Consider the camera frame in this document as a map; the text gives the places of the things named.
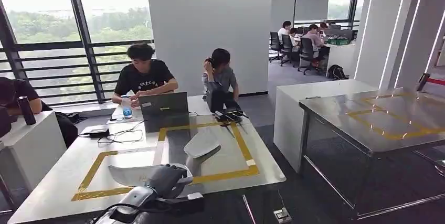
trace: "green foliage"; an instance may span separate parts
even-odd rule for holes
[[[79,31],[77,29],[76,20],[73,17],[59,17],[59,13],[42,14],[30,12],[15,12],[8,13],[9,22],[13,28],[18,43],[38,43],[38,42],[56,42],[56,41],[77,41],[80,40]],[[153,39],[153,32],[150,20],[150,14],[147,8],[133,8],[128,12],[114,12],[103,13],[100,16],[93,16],[87,20],[91,41],[92,42],[110,42],[110,41],[125,41],[125,40],[140,40]],[[95,48],[94,52],[123,52],[122,55],[97,57],[98,63],[128,61],[125,55],[125,46],[115,46],[106,48]],[[31,57],[45,57],[53,56],[48,51],[34,51]],[[86,64],[85,59],[66,59],[46,61],[28,61],[28,67],[43,67],[43,66],[62,66]],[[125,65],[111,65],[100,66],[100,72],[119,71]],[[68,68],[50,70],[45,73],[39,73],[40,76],[45,74],[50,75],[65,75],[65,74],[79,74],[89,73],[88,68]],[[118,74],[108,74],[101,76],[101,80],[115,80]],[[91,77],[74,77],[68,79],[54,79],[38,81],[35,86],[52,86],[57,84],[67,83],[85,83],[92,82]],[[40,95],[45,94],[61,94],[73,92],[94,91],[93,86],[78,86],[59,89],[39,89]],[[67,102],[74,100],[90,100],[95,99],[95,94],[75,95],[71,97],[59,97],[47,99],[49,103]]]

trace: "gray shirt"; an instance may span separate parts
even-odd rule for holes
[[[229,92],[230,86],[234,89],[238,85],[234,70],[231,67],[225,67],[221,73],[214,73],[213,79],[215,82],[221,84],[224,92]],[[209,83],[207,73],[203,73],[203,83],[205,92],[207,92],[207,85]]]

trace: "white pillar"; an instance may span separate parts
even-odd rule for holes
[[[445,0],[365,0],[354,78],[379,88],[414,88],[437,55],[444,8]]]

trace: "water bottle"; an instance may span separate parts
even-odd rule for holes
[[[124,118],[130,119],[132,116],[132,111],[131,111],[131,100],[128,97],[128,95],[122,96],[121,106],[122,106],[122,112],[124,114]]]

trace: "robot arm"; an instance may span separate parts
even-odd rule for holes
[[[204,198],[200,193],[177,199],[192,177],[187,169],[176,165],[147,167],[145,186],[134,187],[118,204],[110,206],[92,224],[140,223],[146,213],[166,212],[172,215],[202,211]]]

